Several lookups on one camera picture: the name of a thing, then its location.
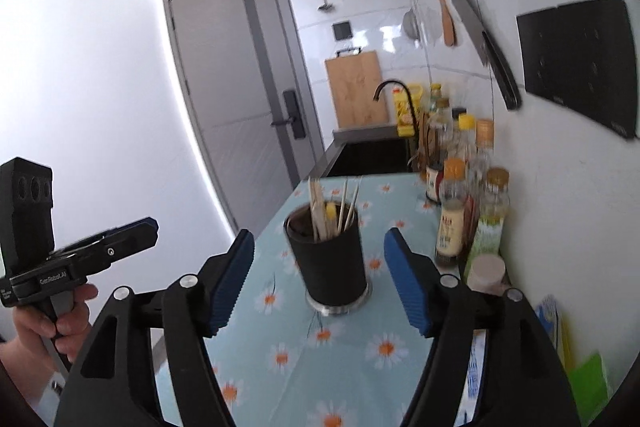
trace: sink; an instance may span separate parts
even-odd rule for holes
[[[409,158],[410,146],[406,138],[347,143],[326,176],[333,178],[412,172],[411,167],[407,166]]]

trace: tiled wall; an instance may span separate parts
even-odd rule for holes
[[[516,15],[574,1],[478,0],[521,86]],[[638,50],[640,0],[625,1]],[[477,117],[495,113],[495,155],[511,171],[513,209],[502,244],[510,274],[530,301],[549,293],[559,299],[577,359],[599,349],[616,387],[640,342],[635,304],[640,287],[632,282],[640,273],[640,142],[625,142],[578,114],[528,95],[524,87],[523,108],[507,112],[451,5],[455,48],[442,40],[437,0],[419,0],[429,37],[427,62],[424,51],[399,32],[409,0],[329,2],[336,11],[323,14],[317,10],[322,0],[292,0],[324,139],[330,142],[336,128],[324,60],[343,47],[334,42],[331,24],[346,19],[354,26],[354,44],[366,39],[365,49],[378,52],[385,78],[428,84],[430,70],[433,81],[447,85],[452,103],[466,105]]]

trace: utensil holder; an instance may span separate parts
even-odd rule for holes
[[[340,204],[336,206],[339,215]],[[346,230],[316,243],[308,204],[293,211],[284,222],[284,232],[305,282],[307,300],[324,315],[354,311],[369,296],[358,223],[354,210],[353,221]]]

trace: handheld camera device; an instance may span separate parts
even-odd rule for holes
[[[52,181],[49,167],[22,158],[0,166],[0,250],[5,272],[0,300],[5,307],[33,305],[55,323],[73,309],[73,289],[85,284],[88,275],[153,247],[158,223],[145,217],[55,250]],[[60,336],[42,341],[66,378],[71,363],[56,351],[54,342]]]

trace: door handle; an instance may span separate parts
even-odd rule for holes
[[[295,89],[287,89],[282,92],[284,104],[287,108],[287,120],[274,120],[271,122],[272,127],[280,127],[290,125],[293,131],[293,138],[302,140],[306,138],[305,126],[302,123],[302,115],[300,115],[300,106],[298,105],[298,96]]]
[[[294,116],[290,116],[289,118],[287,118],[287,120],[274,120],[271,122],[271,127],[293,124],[296,120],[297,118],[295,118]]]

